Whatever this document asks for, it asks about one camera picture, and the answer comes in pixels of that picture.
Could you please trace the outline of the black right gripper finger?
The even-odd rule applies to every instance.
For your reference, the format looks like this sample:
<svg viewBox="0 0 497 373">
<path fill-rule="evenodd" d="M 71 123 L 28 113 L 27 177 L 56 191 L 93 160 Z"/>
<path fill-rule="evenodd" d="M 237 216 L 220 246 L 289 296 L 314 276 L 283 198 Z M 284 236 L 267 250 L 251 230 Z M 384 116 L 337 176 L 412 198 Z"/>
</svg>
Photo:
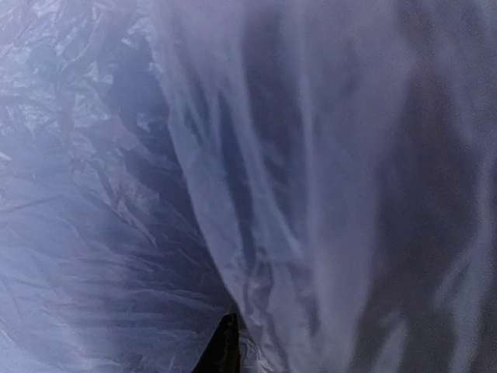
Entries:
<svg viewBox="0 0 497 373">
<path fill-rule="evenodd" d="M 231 313 L 221 319 L 205 351 L 194 367 L 193 373 L 240 372 L 238 315 Z"/>
</svg>

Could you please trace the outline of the pink translucent plastic bag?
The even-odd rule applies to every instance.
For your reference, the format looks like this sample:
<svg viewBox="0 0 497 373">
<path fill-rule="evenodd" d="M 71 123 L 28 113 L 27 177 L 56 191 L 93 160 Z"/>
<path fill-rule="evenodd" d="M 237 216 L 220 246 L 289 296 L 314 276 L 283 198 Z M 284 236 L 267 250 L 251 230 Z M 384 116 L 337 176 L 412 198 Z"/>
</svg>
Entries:
<svg viewBox="0 0 497 373">
<path fill-rule="evenodd" d="M 496 370 L 494 1 L 3 1 L 1 370 Z"/>
</svg>

